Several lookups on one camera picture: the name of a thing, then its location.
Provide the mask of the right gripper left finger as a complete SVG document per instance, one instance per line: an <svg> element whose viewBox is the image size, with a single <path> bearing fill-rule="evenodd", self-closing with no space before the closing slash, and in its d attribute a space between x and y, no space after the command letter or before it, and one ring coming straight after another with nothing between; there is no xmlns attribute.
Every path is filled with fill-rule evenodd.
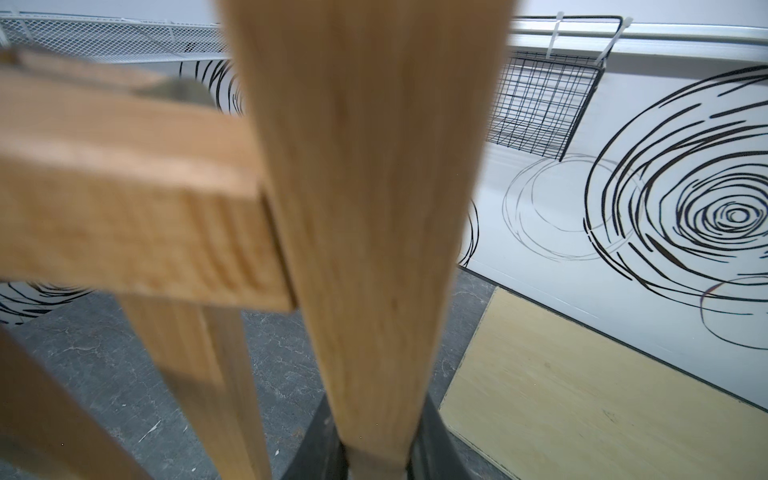
<svg viewBox="0 0 768 480"><path fill-rule="evenodd" d="M346 480L348 462L328 398L323 396L282 480Z"/></svg>

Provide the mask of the small wooden easel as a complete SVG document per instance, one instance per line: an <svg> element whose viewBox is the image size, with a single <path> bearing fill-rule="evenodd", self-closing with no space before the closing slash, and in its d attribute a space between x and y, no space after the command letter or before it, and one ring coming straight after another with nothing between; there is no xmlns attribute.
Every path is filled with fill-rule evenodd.
<svg viewBox="0 0 768 480"><path fill-rule="evenodd" d="M513 1L223 1L199 83L1 52L1 276L116 295L224 479L271 475L245 309L299 310L357 479L407 475Z"/></svg>

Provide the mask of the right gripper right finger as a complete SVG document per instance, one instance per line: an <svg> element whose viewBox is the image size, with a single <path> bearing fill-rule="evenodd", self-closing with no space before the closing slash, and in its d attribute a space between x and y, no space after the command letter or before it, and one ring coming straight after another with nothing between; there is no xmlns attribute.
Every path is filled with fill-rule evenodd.
<svg viewBox="0 0 768 480"><path fill-rule="evenodd" d="M425 399L407 467L410 480L469 480L435 403Z"/></svg>

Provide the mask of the light plywood canvas board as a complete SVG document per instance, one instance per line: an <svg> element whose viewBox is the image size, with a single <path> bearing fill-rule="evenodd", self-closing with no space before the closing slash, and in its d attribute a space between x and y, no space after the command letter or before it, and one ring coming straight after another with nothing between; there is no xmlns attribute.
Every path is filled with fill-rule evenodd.
<svg viewBox="0 0 768 480"><path fill-rule="evenodd" d="M767 415L497 290L442 401L517 479L763 479Z"/></svg>

